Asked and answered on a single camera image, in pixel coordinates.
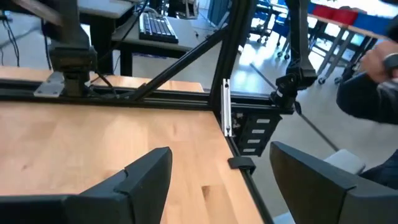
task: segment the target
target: gray floor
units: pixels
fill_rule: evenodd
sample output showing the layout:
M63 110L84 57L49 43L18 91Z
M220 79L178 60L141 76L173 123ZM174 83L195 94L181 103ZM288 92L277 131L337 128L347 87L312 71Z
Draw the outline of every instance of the gray floor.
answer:
M18 25L16 17L13 25L14 32L23 34L25 24ZM207 34L213 30L207 25L206 20L200 17L198 21L192 21L199 39L204 40ZM0 37L4 34L0 27ZM245 46L241 55L237 55L232 74L232 90L250 93L270 93L272 87L266 82L275 83L276 78L285 73L287 61L277 58L277 36L272 35L267 46L256 43L257 37L252 37ZM21 55L21 66L30 68L47 69L44 53L44 40L40 32L31 32L18 40ZM4 64L15 66L14 50L11 45L3 48ZM210 88L214 75L220 45L215 46L197 61L189 65L174 80L200 82L203 88ZM114 62L119 52L114 53ZM310 60L315 68L322 62L318 54L311 54ZM155 77L163 69L173 64L176 59L133 57L133 76ZM298 94L298 100L302 104L304 115L338 148L346 148L366 161L367 167L375 166L389 157L398 145L398 139L394 137L398 128L395 126L381 125L369 121L352 118L339 110L335 104L337 87L333 78L340 75L342 69L337 68L333 75L323 86L317 83ZM119 73L119 65L116 65L116 74ZM281 141L303 152L320 159L332 155L335 151L327 142L311 128L299 115L284 116L272 136L272 141ZM257 165L253 177L261 192L261 195L270 210L272 216L280 215L287 211L287 207L277 188L272 175L272 169L268 157L269 146L266 147L261 157L254 158Z

